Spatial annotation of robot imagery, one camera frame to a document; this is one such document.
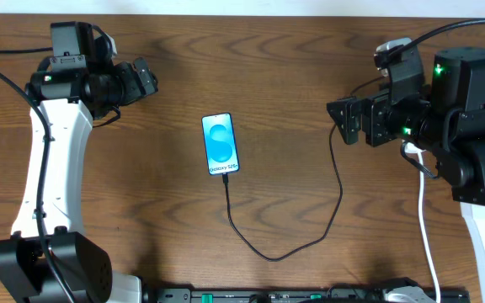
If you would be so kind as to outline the blue Galaxy S25 smartphone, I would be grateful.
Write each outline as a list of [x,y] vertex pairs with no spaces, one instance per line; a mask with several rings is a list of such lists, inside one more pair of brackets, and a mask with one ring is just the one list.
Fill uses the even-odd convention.
[[213,114],[201,119],[206,162],[210,175],[237,172],[240,168],[237,143],[229,113]]

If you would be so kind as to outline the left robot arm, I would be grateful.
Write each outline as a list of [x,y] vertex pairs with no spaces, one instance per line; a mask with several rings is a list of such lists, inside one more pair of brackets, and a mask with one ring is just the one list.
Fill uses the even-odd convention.
[[157,92],[147,62],[114,63],[114,40],[84,22],[51,25],[51,47],[20,95],[30,106],[26,187],[10,236],[0,240],[0,282],[17,302],[148,302],[137,276],[113,270],[82,217],[91,131]]

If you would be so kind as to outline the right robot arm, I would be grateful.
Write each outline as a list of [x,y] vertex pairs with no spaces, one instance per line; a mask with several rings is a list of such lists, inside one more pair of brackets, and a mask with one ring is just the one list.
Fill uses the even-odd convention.
[[472,239],[485,301],[485,49],[439,51],[431,83],[425,82],[416,47],[382,45],[375,62],[389,82],[369,97],[329,103],[327,111],[348,145],[364,131],[370,146],[401,139],[434,155],[435,173],[411,163],[451,186]]

